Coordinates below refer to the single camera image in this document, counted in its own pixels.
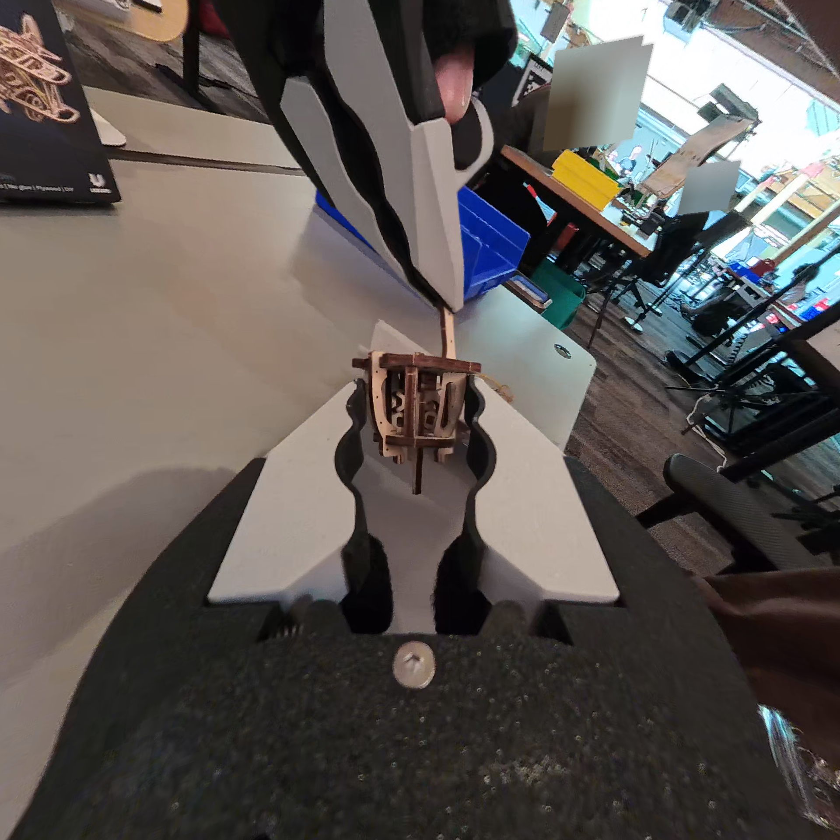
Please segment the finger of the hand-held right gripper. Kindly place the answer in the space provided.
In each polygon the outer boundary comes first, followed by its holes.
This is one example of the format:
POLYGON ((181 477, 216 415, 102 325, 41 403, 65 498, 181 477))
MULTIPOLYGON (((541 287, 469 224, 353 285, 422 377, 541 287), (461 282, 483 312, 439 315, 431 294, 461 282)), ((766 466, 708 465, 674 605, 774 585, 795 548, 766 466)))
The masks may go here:
POLYGON ((301 143, 313 180, 334 212, 380 257, 394 277, 431 307, 437 292, 413 264, 406 230, 383 190, 382 168, 356 119, 330 112, 307 77, 283 88, 280 110, 301 143))
POLYGON ((373 142, 413 267, 458 311, 465 269, 449 124, 408 117, 369 2, 325 2, 324 53, 340 98, 373 142))

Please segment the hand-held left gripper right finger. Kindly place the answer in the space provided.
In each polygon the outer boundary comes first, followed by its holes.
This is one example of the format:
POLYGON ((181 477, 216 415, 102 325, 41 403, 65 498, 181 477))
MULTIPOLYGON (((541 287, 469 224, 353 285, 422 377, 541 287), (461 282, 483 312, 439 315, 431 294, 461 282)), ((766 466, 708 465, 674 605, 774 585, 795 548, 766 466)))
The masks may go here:
POLYGON ((564 454, 483 380, 477 428, 496 457, 476 493, 489 603, 615 604, 620 596, 564 454))

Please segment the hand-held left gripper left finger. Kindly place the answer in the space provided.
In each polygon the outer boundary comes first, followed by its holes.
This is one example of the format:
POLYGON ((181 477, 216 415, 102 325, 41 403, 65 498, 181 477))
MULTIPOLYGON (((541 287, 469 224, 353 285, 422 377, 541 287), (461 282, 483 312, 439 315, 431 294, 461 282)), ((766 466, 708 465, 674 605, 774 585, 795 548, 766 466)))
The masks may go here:
POLYGON ((271 449, 209 590, 211 604, 303 596, 340 602, 349 592, 341 552, 355 500, 334 457, 352 428, 347 384, 271 449))

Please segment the wooden model assembly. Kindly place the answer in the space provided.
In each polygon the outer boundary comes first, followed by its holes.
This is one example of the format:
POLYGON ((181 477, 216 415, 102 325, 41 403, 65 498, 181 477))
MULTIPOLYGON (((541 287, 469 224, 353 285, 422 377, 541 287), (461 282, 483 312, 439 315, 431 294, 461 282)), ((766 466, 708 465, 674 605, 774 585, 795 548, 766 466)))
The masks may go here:
POLYGON ((352 360, 367 376, 374 439, 384 458, 413 464, 412 491, 422 493, 424 455, 442 464, 455 451, 469 378, 480 363, 427 353, 372 351, 352 360))

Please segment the dark model kit box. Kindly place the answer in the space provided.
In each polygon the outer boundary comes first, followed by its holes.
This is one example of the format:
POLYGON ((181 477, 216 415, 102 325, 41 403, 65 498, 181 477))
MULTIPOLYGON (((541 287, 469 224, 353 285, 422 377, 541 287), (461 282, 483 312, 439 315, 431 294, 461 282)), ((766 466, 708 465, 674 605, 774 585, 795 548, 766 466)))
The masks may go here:
POLYGON ((121 199, 53 4, 2 1, 2 204, 121 199))

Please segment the person's right hand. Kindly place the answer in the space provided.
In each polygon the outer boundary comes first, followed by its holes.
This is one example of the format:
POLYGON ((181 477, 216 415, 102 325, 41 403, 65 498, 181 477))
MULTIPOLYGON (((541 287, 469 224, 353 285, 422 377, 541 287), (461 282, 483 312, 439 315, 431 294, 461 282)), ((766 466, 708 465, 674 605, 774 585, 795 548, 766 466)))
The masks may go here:
POLYGON ((475 47, 459 45, 449 53, 436 59, 434 74, 445 120, 456 125, 465 117, 473 91, 475 68, 475 47))

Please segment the blue plastic bin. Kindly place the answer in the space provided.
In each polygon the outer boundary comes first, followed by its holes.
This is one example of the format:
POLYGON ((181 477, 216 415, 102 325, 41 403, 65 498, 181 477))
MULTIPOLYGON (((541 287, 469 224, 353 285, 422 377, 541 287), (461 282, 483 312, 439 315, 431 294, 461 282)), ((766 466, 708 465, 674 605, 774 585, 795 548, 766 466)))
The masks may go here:
MULTIPOLYGON (((411 257, 418 258, 414 266, 437 292, 438 306, 458 312, 517 272, 529 234, 467 187, 459 192, 445 188, 443 204, 435 188, 424 187, 415 205, 417 252, 411 257)), ((320 192, 315 193, 315 207, 374 266, 409 289, 320 192)))

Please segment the flat wooden-edged tray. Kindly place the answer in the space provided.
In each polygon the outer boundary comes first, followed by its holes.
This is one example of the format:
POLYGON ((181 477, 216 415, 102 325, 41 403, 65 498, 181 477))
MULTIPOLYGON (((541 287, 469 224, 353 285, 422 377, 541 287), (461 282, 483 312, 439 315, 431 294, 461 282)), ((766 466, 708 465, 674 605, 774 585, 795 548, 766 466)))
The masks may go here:
POLYGON ((504 287, 537 312, 544 312, 553 302, 546 291, 519 273, 507 280, 504 287))

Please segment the yellow plastic bin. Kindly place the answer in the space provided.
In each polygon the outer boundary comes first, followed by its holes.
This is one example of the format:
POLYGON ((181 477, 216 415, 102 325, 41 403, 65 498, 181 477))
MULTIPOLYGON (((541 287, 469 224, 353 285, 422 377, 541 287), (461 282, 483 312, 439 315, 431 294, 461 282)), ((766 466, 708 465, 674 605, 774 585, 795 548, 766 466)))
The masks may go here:
POLYGON ((604 211, 621 190, 617 179, 572 150, 564 150, 552 164, 553 179, 597 211, 604 211))

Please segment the green plastic bin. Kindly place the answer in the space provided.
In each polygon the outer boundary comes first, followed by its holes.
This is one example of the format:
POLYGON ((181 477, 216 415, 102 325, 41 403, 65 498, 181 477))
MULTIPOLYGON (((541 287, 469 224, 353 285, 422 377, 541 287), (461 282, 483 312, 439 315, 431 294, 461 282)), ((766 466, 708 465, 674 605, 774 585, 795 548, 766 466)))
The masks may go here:
POLYGON ((550 299, 542 316, 561 331, 569 328, 586 297, 585 286, 550 259, 539 264, 530 281, 550 299))

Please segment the wooden workshop table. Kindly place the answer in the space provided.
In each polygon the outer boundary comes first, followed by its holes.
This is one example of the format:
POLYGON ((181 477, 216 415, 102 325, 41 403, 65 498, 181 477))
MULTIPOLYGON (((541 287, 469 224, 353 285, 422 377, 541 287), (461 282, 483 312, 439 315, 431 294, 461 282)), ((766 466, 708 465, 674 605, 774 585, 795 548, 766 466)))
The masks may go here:
POLYGON ((582 229, 608 238, 638 257, 649 256, 657 246, 659 236, 651 234, 643 237, 638 231, 620 225, 621 214, 617 208, 609 206, 603 211, 598 210, 568 187, 557 182, 549 170, 525 153, 504 146, 500 151, 500 161, 508 169, 516 172, 517 179, 533 186, 539 199, 551 206, 556 214, 568 216, 575 222, 581 221, 582 229))

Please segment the black white marker board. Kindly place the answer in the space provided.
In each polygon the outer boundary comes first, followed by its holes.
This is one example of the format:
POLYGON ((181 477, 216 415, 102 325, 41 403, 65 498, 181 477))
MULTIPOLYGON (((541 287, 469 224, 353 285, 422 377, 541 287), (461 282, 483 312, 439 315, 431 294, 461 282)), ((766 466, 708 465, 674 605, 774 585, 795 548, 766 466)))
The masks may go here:
POLYGON ((515 107, 529 93, 551 83, 553 67, 539 56, 528 54, 518 84, 512 96, 511 105, 515 107))

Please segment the black office chair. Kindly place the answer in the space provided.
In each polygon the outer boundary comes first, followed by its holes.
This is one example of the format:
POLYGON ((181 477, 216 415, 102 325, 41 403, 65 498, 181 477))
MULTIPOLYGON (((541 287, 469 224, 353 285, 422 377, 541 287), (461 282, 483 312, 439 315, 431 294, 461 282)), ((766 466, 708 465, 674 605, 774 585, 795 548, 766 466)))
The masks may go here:
POLYGON ((730 481, 693 458, 674 454, 663 468, 671 495, 640 512, 636 519, 651 529, 696 514, 730 545, 732 562, 722 574, 807 571, 838 565, 838 525, 795 536, 760 504, 747 487, 730 481))

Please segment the laser-cut plywood sheet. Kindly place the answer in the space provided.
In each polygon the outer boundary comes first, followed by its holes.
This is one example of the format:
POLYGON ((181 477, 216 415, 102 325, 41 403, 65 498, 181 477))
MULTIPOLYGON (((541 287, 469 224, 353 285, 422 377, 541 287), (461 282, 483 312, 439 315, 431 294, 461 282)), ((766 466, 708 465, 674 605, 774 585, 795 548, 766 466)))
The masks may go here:
POLYGON ((719 117, 691 135, 638 189, 642 194, 667 199, 685 184, 688 172, 704 164, 727 141, 723 140, 726 121, 719 117))

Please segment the clear plastic object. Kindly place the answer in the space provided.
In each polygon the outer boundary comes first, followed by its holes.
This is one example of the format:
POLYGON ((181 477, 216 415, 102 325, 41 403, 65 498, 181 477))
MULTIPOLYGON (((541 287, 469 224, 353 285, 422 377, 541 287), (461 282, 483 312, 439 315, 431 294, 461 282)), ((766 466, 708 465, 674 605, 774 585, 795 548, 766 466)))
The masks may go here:
POLYGON ((778 710, 759 705, 774 764, 804 819, 839 835, 839 770, 807 749, 778 710))

